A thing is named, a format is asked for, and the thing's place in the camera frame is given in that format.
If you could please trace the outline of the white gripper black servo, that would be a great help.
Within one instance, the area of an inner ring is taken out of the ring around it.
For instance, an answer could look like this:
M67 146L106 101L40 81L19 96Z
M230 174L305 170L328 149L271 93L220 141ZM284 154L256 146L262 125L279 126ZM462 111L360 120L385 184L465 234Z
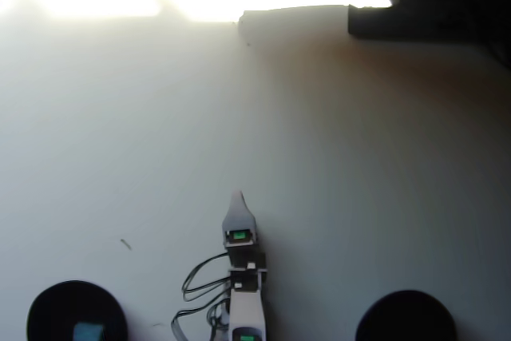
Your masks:
M236 224L242 217L247 223ZM223 224L234 224L223 229L224 248L231 266L239 270L266 270L266 253L259 243L256 218L240 190L232 193Z

